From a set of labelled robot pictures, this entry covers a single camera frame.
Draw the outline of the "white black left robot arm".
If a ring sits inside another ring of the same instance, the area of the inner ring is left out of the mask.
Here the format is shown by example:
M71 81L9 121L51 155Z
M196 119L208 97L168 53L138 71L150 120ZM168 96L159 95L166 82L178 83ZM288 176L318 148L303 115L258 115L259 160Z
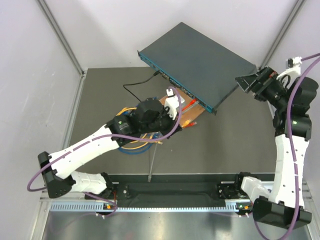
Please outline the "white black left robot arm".
M89 193L92 197L109 198L114 191L107 173L89 174L77 169L102 154L137 141L144 134L158 133L168 138L179 129L177 96L165 103L148 98L128 113L115 116L96 132L74 145L54 153L38 155L42 177L51 199L70 192Z

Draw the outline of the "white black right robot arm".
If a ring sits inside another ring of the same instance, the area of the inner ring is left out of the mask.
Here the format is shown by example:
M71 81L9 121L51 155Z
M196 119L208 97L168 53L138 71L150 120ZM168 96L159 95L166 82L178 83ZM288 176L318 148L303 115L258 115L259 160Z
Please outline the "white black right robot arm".
M245 175L233 185L233 192L239 198L249 197L255 222L287 230L291 224L300 228L312 221L312 213L305 210L302 177L312 133L307 112L319 85L309 77L298 83L299 75L296 68L278 74L264 67L235 79L245 93L252 92L256 100L268 101L275 108L276 167L271 190L256 177Z

